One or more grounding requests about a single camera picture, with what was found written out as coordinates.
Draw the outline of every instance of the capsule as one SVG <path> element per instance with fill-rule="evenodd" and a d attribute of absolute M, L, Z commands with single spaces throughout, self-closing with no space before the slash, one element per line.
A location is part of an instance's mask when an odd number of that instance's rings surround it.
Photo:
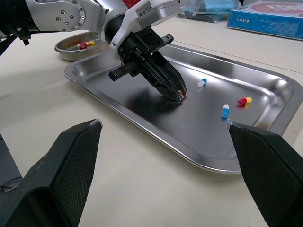
<path fill-rule="evenodd" d="M 198 87 L 203 87 L 203 86 L 206 84 L 206 82 L 207 82 L 207 79 L 206 79 L 206 78 L 202 79 L 202 80 L 198 83 Z"/>
<path fill-rule="evenodd" d="M 225 104 L 225 105 L 223 106 L 223 109 L 222 109 L 221 117 L 222 117 L 222 118 L 227 118 L 227 117 L 228 117 L 228 114 L 229 114 L 229 105 L 228 105 L 228 104 Z"/>
<path fill-rule="evenodd" d="M 83 50 L 86 48 L 86 45 L 85 44 L 78 44 L 77 47 L 80 49 L 80 50 Z"/>
<path fill-rule="evenodd" d="M 77 47 L 79 49 L 85 49 L 85 47 L 89 46 L 89 42 L 85 42 L 85 43 L 81 43 L 81 44 L 78 44 Z"/>
<path fill-rule="evenodd" d="M 240 98 L 238 99 L 237 101 L 237 104 L 238 105 L 243 105 L 243 104 L 248 104 L 248 103 L 251 103 L 252 102 L 252 98 Z"/>
<path fill-rule="evenodd" d="M 179 94 L 180 94 L 180 96 L 181 96 L 181 99 L 183 99 L 183 98 L 184 98 L 184 95 L 183 95 L 182 91 L 181 91 L 181 90 L 178 90 L 178 92 L 179 92 Z"/>

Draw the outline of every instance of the red and white capsule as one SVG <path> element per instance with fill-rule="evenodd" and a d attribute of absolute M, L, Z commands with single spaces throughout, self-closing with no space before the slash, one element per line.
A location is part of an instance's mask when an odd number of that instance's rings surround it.
<path fill-rule="evenodd" d="M 248 103 L 251 103 L 252 102 L 252 98 L 240 98 L 238 99 L 237 101 L 237 104 L 238 105 L 244 105 L 244 104 L 248 104 Z"/>

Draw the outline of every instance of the metal tray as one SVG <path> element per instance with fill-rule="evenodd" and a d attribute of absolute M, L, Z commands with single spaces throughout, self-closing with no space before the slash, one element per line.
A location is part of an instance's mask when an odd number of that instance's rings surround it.
<path fill-rule="evenodd" d="M 160 52 L 181 73 L 188 96 L 181 104 L 165 99 L 141 75 L 113 82 L 108 73 L 120 65 L 109 52 L 69 65 L 65 75 L 101 102 L 199 167 L 240 173 L 229 121 L 221 119 L 230 105 L 230 121 L 282 135 L 303 100 L 303 88 L 279 73 L 167 45 Z M 206 87 L 197 83 L 207 78 Z M 237 99 L 253 102 L 238 108 Z"/>

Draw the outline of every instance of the table surface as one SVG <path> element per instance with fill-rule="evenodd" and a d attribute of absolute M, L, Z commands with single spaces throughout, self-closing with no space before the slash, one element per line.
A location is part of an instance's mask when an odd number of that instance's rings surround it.
<path fill-rule="evenodd" d="M 303 85 L 303 42 L 172 18 L 174 44 L 283 73 Z M 54 45 L 75 33 L 17 40 L 0 61 L 0 132 L 22 175 L 67 128 L 103 122 L 94 179 L 79 226 L 265 227 L 241 175 L 200 169 L 65 78 Z M 283 137 L 303 155 L 303 105 Z"/>

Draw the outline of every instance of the black cable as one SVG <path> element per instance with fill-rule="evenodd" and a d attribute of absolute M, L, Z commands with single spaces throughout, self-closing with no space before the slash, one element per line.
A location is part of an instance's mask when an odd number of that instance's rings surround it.
<path fill-rule="evenodd" d="M 6 181 L 2 186 L 0 186 L 0 192 L 2 192 L 3 188 L 8 188 L 9 190 L 12 189 L 11 187 L 6 187 L 5 185 L 14 181 L 14 180 L 20 179 L 20 178 L 22 178 L 22 177 L 21 176 L 15 177 L 13 179 L 10 179 L 9 181 Z"/>
<path fill-rule="evenodd" d="M 2 42 L 0 42 L 0 56 L 6 51 L 6 49 L 15 41 L 17 37 L 15 35 L 11 35 L 6 38 Z"/>
<path fill-rule="evenodd" d="M 34 34 L 42 34 L 42 33 L 55 33 L 58 31 L 50 31 L 50 32 L 41 32 L 41 31 L 34 31 L 31 32 L 31 35 Z M 10 37 L 6 38 L 2 42 L 0 42 L 0 56 L 6 51 L 6 49 L 15 41 L 17 37 L 15 35 L 11 35 Z"/>

